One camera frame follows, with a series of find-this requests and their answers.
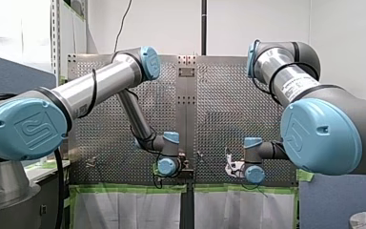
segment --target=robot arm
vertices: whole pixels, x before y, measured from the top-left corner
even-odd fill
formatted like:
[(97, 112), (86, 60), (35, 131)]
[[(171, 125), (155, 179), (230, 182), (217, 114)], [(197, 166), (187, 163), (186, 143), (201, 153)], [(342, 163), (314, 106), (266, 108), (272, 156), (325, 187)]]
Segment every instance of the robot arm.
[(306, 44), (256, 41), (249, 50), (248, 76), (285, 108), (280, 134), (290, 161), (324, 175), (366, 175), (366, 100), (320, 84), (319, 74)]
[[(118, 94), (135, 135), (146, 138), (151, 129), (136, 98), (126, 89), (155, 80), (160, 75), (159, 57), (151, 47), (118, 52), (112, 63), (67, 84), (39, 88), (13, 97), (0, 95), (0, 158), (36, 159), (52, 153), (76, 118)], [(157, 136), (151, 150), (162, 151), (164, 137)]]

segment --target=stainless steel panel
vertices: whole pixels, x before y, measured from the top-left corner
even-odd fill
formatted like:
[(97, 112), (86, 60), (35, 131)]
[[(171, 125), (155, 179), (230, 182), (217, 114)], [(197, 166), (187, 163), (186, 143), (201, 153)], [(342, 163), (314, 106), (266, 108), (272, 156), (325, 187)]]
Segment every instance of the stainless steel panel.
[[(243, 157), (246, 136), (279, 139), (281, 107), (260, 92), (246, 76), (245, 57), (198, 56), (196, 183), (237, 183), (225, 173), (228, 146), (234, 159)], [(289, 161), (265, 160), (267, 186), (296, 186), (295, 167)]]
[[(110, 61), (109, 55), (71, 56), (69, 77)], [(246, 77), (245, 57), (163, 55), (161, 63), (158, 80), (133, 90), (148, 122), (159, 134), (180, 133), (180, 148), (197, 165), (196, 183), (239, 182), (225, 174), (225, 146), (240, 159), (245, 136), (278, 139), (281, 108)], [(194, 68), (194, 76), (179, 76), (181, 68)], [(70, 157), (72, 183), (153, 182), (154, 158), (134, 149), (129, 121), (115, 96), (76, 121)], [(290, 162), (267, 160), (264, 166), (266, 185), (296, 185)]]
[[(174, 60), (175, 56), (162, 56), (160, 78), (132, 89), (139, 96), (147, 121), (160, 134), (175, 131)], [(72, 55), (70, 61), (69, 77), (75, 78), (110, 63), (111, 59), (107, 55)], [(69, 144), (72, 183), (153, 183), (154, 156), (135, 149), (129, 120), (116, 96), (75, 121)]]

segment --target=blue cap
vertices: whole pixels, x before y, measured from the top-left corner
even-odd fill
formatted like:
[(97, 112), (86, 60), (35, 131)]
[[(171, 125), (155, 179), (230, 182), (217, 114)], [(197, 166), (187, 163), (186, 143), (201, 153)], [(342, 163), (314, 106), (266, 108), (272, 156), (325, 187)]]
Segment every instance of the blue cap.
[(38, 98), (20, 98), (0, 105), (0, 157), (37, 159), (62, 143), (67, 120), (53, 104)]
[(158, 172), (163, 176), (171, 176), (176, 171), (176, 164), (170, 158), (162, 158), (158, 161)]
[(345, 175), (361, 160), (361, 139), (353, 121), (320, 99), (290, 104), (281, 117), (281, 136), (290, 160), (309, 172)]
[(261, 137), (245, 137), (245, 145), (243, 147), (245, 149), (249, 149), (254, 146), (258, 146), (261, 143), (263, 143), (263, 139)]
[(164, 132), (163, 138), (165, 138), (166, 140), (168, 140), (172, 143), (179, 144), (179, 133), (178, 132)]
[(155, 80), (160, 75), (160, 59), (156, 50), (150, 46), (141, 47), (141, 61), (145, 80)]
[(253, 165), (245, 171), (245, 178), (252, 184), (260, 184), (265, 177), (264, 170), (257, 165)]
[(249, 46), (248, 49), (248, 61), (246, 64), (246, 73), (250, 78), (254, 77), (254, 59), (256, 58), (257, 46), (260, 42), (254, 41), (252, 45)]

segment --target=perforated metal panel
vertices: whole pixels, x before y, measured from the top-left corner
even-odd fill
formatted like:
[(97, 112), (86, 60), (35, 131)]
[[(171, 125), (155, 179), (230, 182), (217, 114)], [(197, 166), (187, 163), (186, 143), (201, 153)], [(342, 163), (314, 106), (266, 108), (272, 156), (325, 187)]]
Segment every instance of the perforated metal panel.
[[(234, 160), (243, 157), (246, 136), (279, 139), (282, 109), (260, 92), (246, 76), (246, 58), (197, 58), (196, 183), (243, 182), (225, 173), (225, 147)], [(295, 186), (296, 173), (289, 161), (265, 160), (267, 186)]]
[[(225, 147), (239, 160), (245, 136), (278, 139), (282, 110), (246, 77), (245, 57), (192, 56), (190, 64), (182, 58), (161, 56), (160, 78), (133, 90), (143, 112), (160, 134), (180, 132), (181, 142), (186, 144), (180, 148), (195, 155), (189, 159), (197, 165), (196, 183), (242, 182), (225, 174)], [(110, 61), (109, 55), (70, 55), (69, 79)], [(195, 73), (184, 76), (182, 68), (193, 68)], [(130, 124), (115, 96), (75, 121), (69, 144), (72, 183), (153, 183), (154, 158), (134, 148)], [(95, 166), (87, 165), (94, 157)], [(264, 185), (296, 185), (291, 162), (267, 160), (264, 167)]]
[[(71, 55), (69, 58), (70, 79), (111, 61), (109, 55)], [(139, 96), (148, 122), (160, 134), (175, 131), (175, 78), (175, 65), (165, 56), (160, 78), (132, 89)], [(75, 121), (70, 133), (70, 158), (72, 183), (153, 183), (154, 156), (134, 147), (129, 120), (116, 96)]]

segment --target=robotic arm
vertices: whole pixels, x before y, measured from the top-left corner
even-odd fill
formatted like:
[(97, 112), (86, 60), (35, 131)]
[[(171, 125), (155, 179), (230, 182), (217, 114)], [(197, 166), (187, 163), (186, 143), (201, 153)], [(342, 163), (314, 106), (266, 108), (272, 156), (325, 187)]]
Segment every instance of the robotic arm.
[(366, 99), (320, 84), (319, 75), (317, 54), (306, 44), (255, 41), (249, 49), (248, 76), (268, 85), (265, 93), (285, 108), (280, 134), (288, 159), (313, 173), (366, 175)]
[[(149, 139), (153, 132), (137, 99), (128, 88), (155, 80), (160, 75), (159, 57), (151, 47), (118, 52), (112, 63), (53, 90), (39, 88), (18, 96), (0, 94), (0, 158), (37, 159), (52, 153), (76, 118), (114, 94), (128, 116), (137, 139)], [(177, 155), (178, 133), (155, 136), (153, 141), (138, 140), (146, 150)]]

